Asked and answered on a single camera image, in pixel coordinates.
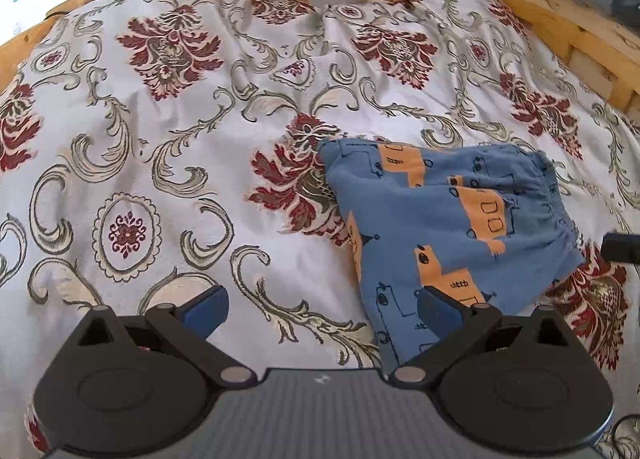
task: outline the blue gripper pad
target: blue gripper pad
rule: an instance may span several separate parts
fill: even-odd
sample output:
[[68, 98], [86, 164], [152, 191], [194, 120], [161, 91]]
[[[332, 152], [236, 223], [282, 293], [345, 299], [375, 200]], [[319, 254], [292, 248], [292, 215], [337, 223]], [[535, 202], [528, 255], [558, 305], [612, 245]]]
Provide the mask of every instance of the blue gripper pad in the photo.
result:
[[462, 327], [464, 318], [462, 312], [434, 295], [431, 289], [423, 287], [418, 293], [418, 317], [442, 340], [450, 332]]
[[226, 321], [229, 295], [224, 287], [215, 285], [182, 305], [179, 311], [183, 325], [206, 340]]

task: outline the wooden bed frame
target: wooden bed frame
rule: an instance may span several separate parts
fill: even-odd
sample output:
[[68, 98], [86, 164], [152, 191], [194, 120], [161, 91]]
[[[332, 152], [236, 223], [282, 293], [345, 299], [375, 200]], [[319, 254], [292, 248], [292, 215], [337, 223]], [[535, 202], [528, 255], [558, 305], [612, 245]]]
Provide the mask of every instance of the wooden bed frame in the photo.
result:
[[[68, 0], [38, 25], [0, 46], [0, 89], [16, 66], [51, 30], [61, 12], [94, 0]], [[570, 0], [504, 0], [546, 45], [601, 97], [620, 111], [640, 114], [640, 38]]]

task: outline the floral bedspread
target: floral bedspread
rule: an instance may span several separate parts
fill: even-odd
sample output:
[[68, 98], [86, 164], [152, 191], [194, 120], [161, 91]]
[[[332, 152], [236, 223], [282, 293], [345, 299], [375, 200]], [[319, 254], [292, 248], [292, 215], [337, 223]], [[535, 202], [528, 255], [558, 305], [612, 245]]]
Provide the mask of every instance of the floral bedspread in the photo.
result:
[[604, 233], [640, 232], [640, 128], [500, 0], [101, 0], [0, 97], [0, 456], [44, 447], [23, 414], [97, 303], [142, 313], [220, 284], [210, 341], [259, 373], [377, 365], [316, 153], [347, 135], [545, 151], [585, 260], [541, 301], [609, 380], [614, 419], [640, 412], [640, 270], [600, 255]]

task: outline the blue shorts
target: blue shorts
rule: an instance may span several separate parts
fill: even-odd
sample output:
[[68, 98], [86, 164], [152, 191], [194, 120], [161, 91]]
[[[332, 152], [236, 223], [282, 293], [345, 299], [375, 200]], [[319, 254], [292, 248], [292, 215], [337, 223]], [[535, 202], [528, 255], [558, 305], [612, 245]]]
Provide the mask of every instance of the blue shorts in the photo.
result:
[[363, 139], [327, 141], [319, 153], [387, 373], [438, 340], [417, 315], [422, 287], [517, 314], [583, 261], [543, 153]]

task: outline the red floral pattern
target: red floral pattern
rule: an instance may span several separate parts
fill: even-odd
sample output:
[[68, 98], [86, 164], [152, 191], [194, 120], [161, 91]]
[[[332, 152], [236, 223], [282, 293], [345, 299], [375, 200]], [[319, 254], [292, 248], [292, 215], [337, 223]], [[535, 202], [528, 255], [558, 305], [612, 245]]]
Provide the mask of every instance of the red floral pattern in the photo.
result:
[[351, 18], [360, 18], [362, 16], [362, 12], [361, 10], [359, 10], [357, 7], [355, 6], [341, 6], [340, 7], [340, 12], [344, 15], [344, 16], [350, 16]]
[[27, 429], [27, 437], [31, 445], [41, 454], [46, 454], [49, 451], [49, 444], [38, 427], [38, 420], [33, 412], [32, 404], [29, 404], [27, 412], [24, 414], [24, 427]]
[[397, 6], [402, 4], [406, 10], [412, 10], [414, 8], [414, 2], [422, 2], [422, 0], [385, 0], [390, 6]]
[[582, 254], [584, 264], [564, 282], [552, 285], [546, 296], [567, 318], [574, 334], [585, 341], [598, 365], [615, 370], [629, 308], [624, 291], [626, 269], [605, 261], [600, 248], [591, 242]]
[[24, 147], [42, 125], [31, 114], [32, 106], [33, 91], [28, 84], [15, 86], [0, 104], [0, 174], [34, 156]]
[[109, 226], [109, 240], [113, 243], [111, 249], [116, 253], [120, 252], [123, 259], [140, 249], [140, 243], [146, 239], [146, 226], [143, 225], [142, 218], [134, 217], [129, 212], [124, 217], [118, 215], [116, 221]]
[[251, 0], [254, 16], [267, 24], [286, 24], [297, 16], [313, 13], [315, 10], [299, 0]]
[[191, 6], [180, 6], [157, 18], [129, 20], [133, 35], [119, 36], [118, 41], [133, 49], [129, 63], [157, 102], [169, 95], [174, 98], [181, 90], [202, 79], [203, 71], [213, 71], [222, 65], [214, 55], [220, 38], [209, 39], [202, 29], [202, 19]]
[[285, 211], [288, 232], [325, 235], [341, 246], [348, 233], [316, 152], [321, 139], [339, 133], [335, 125], [298, 114], [287, 125], [284, 142], [275, 144], [275, 158], [255, 153], [251, 166], [270, 186], [258, 186], [247, 199], [271, 211]]
[[305, 70], [305, 63], [302, 60], [293, 62], [291, 65], [287, 65], [282, 71], [282, 74], [291, 74], [291, 76], [300, 76], [302, 71]]
[[624, 114], [620, 114], [620, 119], [626, 124], [626, 127], [631, 131], [631, 134], [640, 141], [640, 123], [634, 119], [627, 118]]
[[498, 17], [501, 24], [513, 27], [514, 31], [522, 36], [526, 36], [524, 26], [513, 11], [502, 0], [488, 0], [489, 12]]
[[62, 58], [62, 53], [60, 51], [54, 51], [42, 59], [42, 65], [44, 67], [49, 67], [60, 60], [60, 58]]
[[438, 48], [424, 33], [391, 31], [372, 25], [358, 29], [352, 40], [365, 60], [378, 60], [380, 68], [415, 89], [422, 89], [433, 69], [431, 56]]
[[511, 73], [500, 75], [500, 87], [517, 110], [511, 115], [530, 124], [529, 134], [539, 137], [546, 132], [568, 155], [582, 159], [578, 119], [569, 112], [569, 100], [529, 90], [523, 80]]
[[479, 60], [483, 62], [486, 60], [487, 54], [484, 46], [481, 46], [480, 44], [471, 44], [471, 51]]

